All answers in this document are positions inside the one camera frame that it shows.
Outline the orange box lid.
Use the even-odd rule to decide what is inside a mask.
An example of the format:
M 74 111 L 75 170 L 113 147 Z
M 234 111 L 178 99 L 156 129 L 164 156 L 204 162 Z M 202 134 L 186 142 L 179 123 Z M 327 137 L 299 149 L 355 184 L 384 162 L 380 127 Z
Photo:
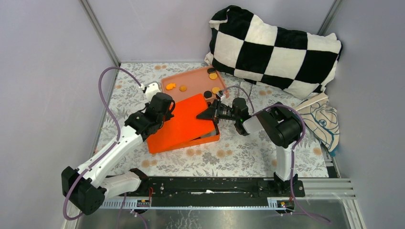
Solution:
M 188 135 L 186 140 L 189 140 L 210 133 L 215 128 L 213 121 L 196 118 L 206 108 L 208 105 L 202 94 L 179 101 L 175 104 L 174 117 L 165 122 L 161 129 L 167 135 L 176 135 L 173 137 L 175 140 L 180 139 L 178 135 Z

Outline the pink cookie tray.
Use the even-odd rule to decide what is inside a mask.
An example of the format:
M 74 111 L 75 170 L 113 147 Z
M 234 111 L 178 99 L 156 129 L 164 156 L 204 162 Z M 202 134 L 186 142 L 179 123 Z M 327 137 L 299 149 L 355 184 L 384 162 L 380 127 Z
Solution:
M 215 80 L 211 80 L 209 78 L 209 73 L 207 72 L 208 68 L 213 67 L 212 66 L 202 67 L 163 78 L 160 81 L 162 92 L 170 95 L 174 99 L 174 101 L 179 102 L 197 94 L 203 95 L 205 91 L 212 91 L 213 87 L 219 87 L 221 90 L 225 89 L 226 84 L 223 78 L 221 77 L 220 73 L 217 70 L 215 70 L 215 73 L 218 75 L 218 78 Z M 166 85 L 169 83 L 176 83 L 176 88 L 169 91 L 166 90 Z M 179 90 L 179 87 L 181 85 L 186 85 L 187 91 L 181 92 Z M 206 101 L 211 103 L 215 98 L 216 95 L 213 94 L 212 97 L 210 99 L 206 99 Z

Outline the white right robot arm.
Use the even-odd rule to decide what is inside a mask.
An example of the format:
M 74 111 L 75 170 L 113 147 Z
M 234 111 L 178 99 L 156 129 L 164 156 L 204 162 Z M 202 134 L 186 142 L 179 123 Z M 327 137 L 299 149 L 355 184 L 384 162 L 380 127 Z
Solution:
M 285 197 L 293 190 L 292 184 L 298 179 L 294 171 L 294 148 L 305 134 L 305 124 L 294 109 L 276 103 L 256 114 L 250 114 L 244 98 L 235 98 L 232 106 L 215 99 L 196 118 L 215 123 L 220 120 L 234 121 L 236 131 L 243 136 L 264 130 L 276 145 L 278 164 L 275 171 L 275 193 Z

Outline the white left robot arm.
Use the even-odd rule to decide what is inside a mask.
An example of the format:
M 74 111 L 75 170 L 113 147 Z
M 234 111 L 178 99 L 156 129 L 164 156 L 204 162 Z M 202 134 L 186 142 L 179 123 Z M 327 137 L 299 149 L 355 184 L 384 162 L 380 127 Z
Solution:
M 64 207 L 75 205 L 82 214 L 90 215 L 100 208 L 105 199 L 133 192 L 143 196 L 148 191 L 147 176 L 139 169 L 109 177 L 109 171 L 118 164 L 131 148 L 142 144 L 149 136 L 173 118 L 175 101 L 161 92 L 152 96 L 143 110 L 131 114 L 118 135 L 92 158 L 76 169 L 62 171 Z

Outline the orange cookie box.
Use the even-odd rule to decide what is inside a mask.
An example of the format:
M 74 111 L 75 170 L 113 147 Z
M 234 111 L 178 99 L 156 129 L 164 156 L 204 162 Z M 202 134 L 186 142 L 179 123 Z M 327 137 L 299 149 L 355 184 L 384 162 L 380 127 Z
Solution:
M 218 126 L 215 125 L 214 127 L 210 133 L 189 140 L 186 140 L 186 137 L 189 138 L 188 135 L 178 135 L 180 139 L 175 140 L 173 137 L 176 135 L 167 135 L 164 133 L 164 129 L 161 129 L 147 139 L 148 150 L 151 154 L 157 154 L 218 141 L 220 132 Z

